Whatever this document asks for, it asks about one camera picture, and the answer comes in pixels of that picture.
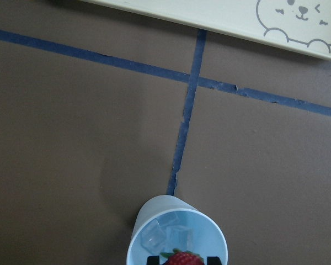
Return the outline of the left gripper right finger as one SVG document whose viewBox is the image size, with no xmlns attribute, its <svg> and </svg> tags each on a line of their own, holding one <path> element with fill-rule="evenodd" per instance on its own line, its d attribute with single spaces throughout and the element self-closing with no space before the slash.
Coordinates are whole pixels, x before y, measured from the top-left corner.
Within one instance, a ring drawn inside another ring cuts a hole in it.
<svg viewBox="0 0 331 265">
<path fill-rule="evenodd" d="M 217 256 L 208 256 L 207 265 L 220 265 L 220 258 Z"/>
</svg>

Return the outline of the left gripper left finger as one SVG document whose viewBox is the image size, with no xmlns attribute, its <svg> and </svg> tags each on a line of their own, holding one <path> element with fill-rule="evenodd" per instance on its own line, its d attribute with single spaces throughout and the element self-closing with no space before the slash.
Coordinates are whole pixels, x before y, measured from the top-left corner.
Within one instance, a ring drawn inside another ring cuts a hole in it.
<svg viewBox="0 0 331 265">
<path fill-rule="evenodd" d="M 159 265 L 159 256 L 148 256 L 146 265 Z"/>
</svg>

